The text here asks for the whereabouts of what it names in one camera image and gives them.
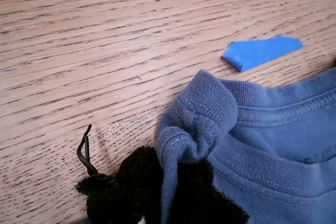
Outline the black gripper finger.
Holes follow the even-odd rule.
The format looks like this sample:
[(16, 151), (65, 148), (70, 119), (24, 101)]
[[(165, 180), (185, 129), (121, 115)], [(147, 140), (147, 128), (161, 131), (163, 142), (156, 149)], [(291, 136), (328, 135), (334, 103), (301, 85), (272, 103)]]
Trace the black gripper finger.
[(86, 177), (75, 189), (87, 198), (89, 223), (160, 223), (162, 182), (155, 149), (141, 146), (113, 175)]
[(205, 159), (178, 164), (170, 223), (247, 223), (249, 215), (213, 185), (212, 165)]

